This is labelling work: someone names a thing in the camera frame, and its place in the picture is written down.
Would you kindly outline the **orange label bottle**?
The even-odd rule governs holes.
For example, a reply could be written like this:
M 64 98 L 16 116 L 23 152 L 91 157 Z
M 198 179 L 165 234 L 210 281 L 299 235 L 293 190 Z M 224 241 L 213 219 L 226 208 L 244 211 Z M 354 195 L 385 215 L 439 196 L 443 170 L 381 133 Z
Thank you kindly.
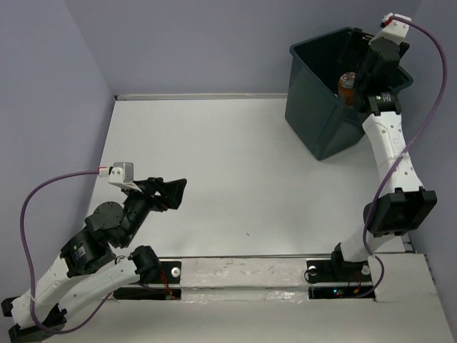
M 346 106 L 353 106 L 355 99 L 356 73 L 353 71 L 346 72 L 338 79 L 338 98 Z

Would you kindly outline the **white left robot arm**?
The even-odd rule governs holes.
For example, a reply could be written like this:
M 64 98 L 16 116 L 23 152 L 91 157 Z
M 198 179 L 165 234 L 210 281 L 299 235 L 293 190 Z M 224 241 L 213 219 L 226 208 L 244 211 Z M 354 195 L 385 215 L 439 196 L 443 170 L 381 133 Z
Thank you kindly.
M 65 332 L 71 315 L 127 284 L 161 284 L 165 298 L 173 299 L 169 283 L 179 281 L 179 264 L 162 266 L 150 246 L 139 246 L 126 257 L 113 250 L 127 248 L 151 212 L 177 210 L 186 184 L 186 179 L 153 177 L 120 183 L 124 203 L 98 205 L 45 275 L 32 279 L 25 294 L 2 301 L 4 316 L 14 321 L 11 342 L 42 342 Z

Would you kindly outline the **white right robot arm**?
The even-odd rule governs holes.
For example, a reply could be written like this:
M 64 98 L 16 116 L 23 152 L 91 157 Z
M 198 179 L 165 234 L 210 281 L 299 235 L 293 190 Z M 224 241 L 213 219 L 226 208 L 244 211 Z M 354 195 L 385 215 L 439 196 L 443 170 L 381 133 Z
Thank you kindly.
M 402 79 L 399 62 L 408 49 L 400 39 L 354 29 L 339 63 L 355 73 L 353 105 L 370 141 L 380 185 L 363 210 L 363 227 L 339 243 L 328 263 L 330 275 L 345 280 L 394 237 L 417 229 L 437 203 L 425 189 L 406 150 L 401 105 L 395 90 Z

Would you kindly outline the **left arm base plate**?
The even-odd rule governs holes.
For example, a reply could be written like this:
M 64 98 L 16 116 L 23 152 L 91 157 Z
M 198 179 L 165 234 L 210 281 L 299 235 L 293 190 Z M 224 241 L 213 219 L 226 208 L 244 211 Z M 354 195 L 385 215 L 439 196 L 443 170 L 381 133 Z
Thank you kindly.
M 116 300 L 174 301 L 181 299 L 181 260 L 161 260 L 161 271 L 152 282 L 135 282 L 114 291 Z

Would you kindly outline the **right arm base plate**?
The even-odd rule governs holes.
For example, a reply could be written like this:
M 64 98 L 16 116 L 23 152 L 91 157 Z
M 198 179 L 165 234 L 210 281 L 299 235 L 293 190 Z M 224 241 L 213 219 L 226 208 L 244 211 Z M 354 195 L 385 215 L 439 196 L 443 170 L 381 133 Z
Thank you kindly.
M 374 298 L 373 292 L 366 293 L 373 286 L 367 261 L 339 268 L 330 259 L 311 259 L 306 261 L 303 277 L 308 283 L 310 300 Z

